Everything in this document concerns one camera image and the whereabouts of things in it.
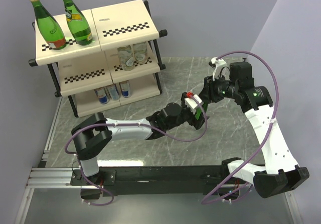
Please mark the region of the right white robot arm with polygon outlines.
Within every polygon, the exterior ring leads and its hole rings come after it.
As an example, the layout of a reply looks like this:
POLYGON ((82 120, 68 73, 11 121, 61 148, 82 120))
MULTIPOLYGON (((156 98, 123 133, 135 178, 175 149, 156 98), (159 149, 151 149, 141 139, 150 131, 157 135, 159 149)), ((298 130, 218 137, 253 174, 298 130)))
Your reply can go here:
POLYGON ((263 198, 298 188, 309 178, 309 171, 293 157, 275 117, 276 103, 266 87, 255 86, 251 64, 227 64, 223 59, 213 58, 209 65, 214 72, 204 79, 200 99, 204 103, 233 99, 253 127, 265 161, 264 166, 257 166, 238 157, 224 160, 220 171, 222 180, 209 194, 236 178, 252 184, 263 198))

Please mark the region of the blue energy drink can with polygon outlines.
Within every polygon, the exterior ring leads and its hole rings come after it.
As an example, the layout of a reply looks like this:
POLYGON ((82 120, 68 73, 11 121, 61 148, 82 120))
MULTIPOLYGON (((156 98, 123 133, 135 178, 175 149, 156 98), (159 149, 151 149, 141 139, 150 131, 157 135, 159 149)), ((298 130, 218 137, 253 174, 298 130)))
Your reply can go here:
POLYGON ((125 98, 131 97, 131 88, 130 88, 129 80, 122 81, 119 83, 119 85, 120 85, 122 96, 125 98))

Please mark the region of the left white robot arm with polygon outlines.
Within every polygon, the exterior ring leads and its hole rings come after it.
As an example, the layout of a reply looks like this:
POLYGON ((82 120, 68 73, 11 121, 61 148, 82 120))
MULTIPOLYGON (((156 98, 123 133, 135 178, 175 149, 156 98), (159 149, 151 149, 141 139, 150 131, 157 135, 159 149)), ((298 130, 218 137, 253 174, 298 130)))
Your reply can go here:
POLYGON ((109 142, 168 137, 169 130, 184 123, 198 130, 207 126, 207 107, 207 103, 195 95, 185 98, 182 104, 169 103, 151 116, 135 121, 113 120, 105 118, 103 113, 92 115, 72 130, 71 137, 83 171, 83 180, 90 185, 100 180, 97 156, 109 142))

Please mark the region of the green glass bottle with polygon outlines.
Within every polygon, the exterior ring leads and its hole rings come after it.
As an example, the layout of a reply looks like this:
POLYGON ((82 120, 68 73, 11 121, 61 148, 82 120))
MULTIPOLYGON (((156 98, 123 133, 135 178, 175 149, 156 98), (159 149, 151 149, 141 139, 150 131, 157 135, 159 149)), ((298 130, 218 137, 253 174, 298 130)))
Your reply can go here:
POLYGON ((73 0, 63 0, 63 2, 67 25, 73 38, 81 46, 89 45, 92 42, 92 33, 87 19, 73 0))
POLYGON ((60 50, 66 47, 65 35, 53 16, 47 11, 40 0, 30 0, 36 17, 38 29, 53 50, 60 50))
MULTIPOLYGON (((206 113, 207 111, 207 108, 208 108, 208 104, 207 103, 204 103, 202 105, 202 108, 204 110, 204 112, 206 113)), ((200 120, 203 120, 204 119, 204 114, 202 112, 202 110, 200 108, 197 109, 196 113, 195 113, 195 118, 196 120, 200 121, 200 120)))

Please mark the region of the green glass bottle back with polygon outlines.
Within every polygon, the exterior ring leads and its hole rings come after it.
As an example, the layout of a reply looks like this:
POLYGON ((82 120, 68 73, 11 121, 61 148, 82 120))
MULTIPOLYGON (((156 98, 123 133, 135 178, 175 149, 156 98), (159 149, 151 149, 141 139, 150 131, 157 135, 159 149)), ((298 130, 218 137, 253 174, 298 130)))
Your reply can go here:
POLYGON ((89 45, 92 42, 92 33, 87 19, 73 0, 63 0, 63 2, 67 25, 73 38, 81 46, 89 45))

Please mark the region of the silver energy drink can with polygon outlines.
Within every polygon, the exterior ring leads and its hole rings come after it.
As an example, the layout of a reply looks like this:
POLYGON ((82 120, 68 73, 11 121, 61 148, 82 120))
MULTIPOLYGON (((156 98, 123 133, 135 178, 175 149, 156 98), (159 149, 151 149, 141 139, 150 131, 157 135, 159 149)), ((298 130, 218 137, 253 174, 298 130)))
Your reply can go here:
POLYGON ((111 84, 105 87, 108 91, 110 98, 114 101, 119 100, 119 92, 115 84, 111 84))
POLYGON ((104 87, 94 89, 94 92, 101 104, 107 104, 109 102, 108 95, 104 87))

